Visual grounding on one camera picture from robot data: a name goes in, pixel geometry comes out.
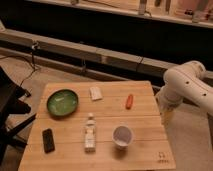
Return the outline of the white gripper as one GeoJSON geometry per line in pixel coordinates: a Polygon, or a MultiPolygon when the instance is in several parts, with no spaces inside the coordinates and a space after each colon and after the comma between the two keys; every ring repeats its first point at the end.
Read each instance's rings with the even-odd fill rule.
{"type": "Polygon", "coordinates": [[[182,103],[182,96],[169,87],[162,87],[155,97],[159,108],[167,110],[163,113],[163,124],[167,126],[173,118],[173,109],[182,103]]]}

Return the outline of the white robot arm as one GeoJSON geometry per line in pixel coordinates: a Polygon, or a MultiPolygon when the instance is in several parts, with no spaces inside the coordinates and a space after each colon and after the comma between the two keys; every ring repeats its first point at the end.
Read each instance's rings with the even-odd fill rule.
{"type": "Polygon", "coordinates": [[[199,61],[189,61],[164,72],[164,85],[155,95],[163,125],[169,123],[173,110],[184,98],[213,116],[213,87],[202,81],[205,73],[205,66],[199,61]]]}

